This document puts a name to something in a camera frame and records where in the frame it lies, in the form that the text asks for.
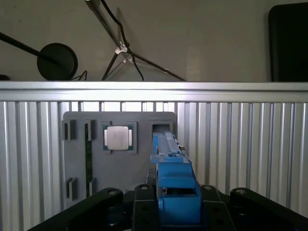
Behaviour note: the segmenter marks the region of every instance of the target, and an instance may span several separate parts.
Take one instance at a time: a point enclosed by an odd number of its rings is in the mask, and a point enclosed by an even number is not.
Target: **screw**
[[[244,195],[246,192],[243,189],[238,189],[236,190],[237,193],[239,193],[240,195]]]
[[[108,191],[108,194],[109,194],[109,195],[114,195],[114,194],[116,194],[116,190],[109,190],[109,191]]]
[[[211,186],[204,186],[204,189],[210,191],[210,190],[212,190],[212,187]]]

